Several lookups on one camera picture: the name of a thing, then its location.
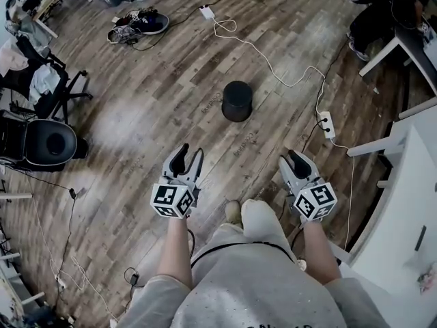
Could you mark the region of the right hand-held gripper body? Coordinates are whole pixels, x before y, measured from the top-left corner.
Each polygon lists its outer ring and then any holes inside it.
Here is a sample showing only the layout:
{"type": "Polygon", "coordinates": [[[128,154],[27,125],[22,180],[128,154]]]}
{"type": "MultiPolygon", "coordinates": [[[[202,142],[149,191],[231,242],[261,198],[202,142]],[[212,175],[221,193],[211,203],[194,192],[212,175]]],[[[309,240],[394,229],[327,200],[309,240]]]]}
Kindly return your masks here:
{"type": "Polygon", "coordinates": [[[338,202],[331,183],[311,183],[291,196],[289,206],[293,215],[304,221],[321,221],[327,217],[338,202]]]}

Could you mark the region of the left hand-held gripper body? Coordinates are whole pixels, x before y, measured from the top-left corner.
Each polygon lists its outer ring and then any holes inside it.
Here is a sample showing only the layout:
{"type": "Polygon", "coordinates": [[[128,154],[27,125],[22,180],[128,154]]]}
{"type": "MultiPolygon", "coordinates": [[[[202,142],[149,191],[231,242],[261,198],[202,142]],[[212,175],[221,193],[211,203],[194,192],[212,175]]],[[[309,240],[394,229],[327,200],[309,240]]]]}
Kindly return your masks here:
{"type": "Polygon", "coordinates": [[[153,185],[150,206],[160,217],[188,218],[197,207],[199,192],[194,183],[161,176],[153,185]]]}

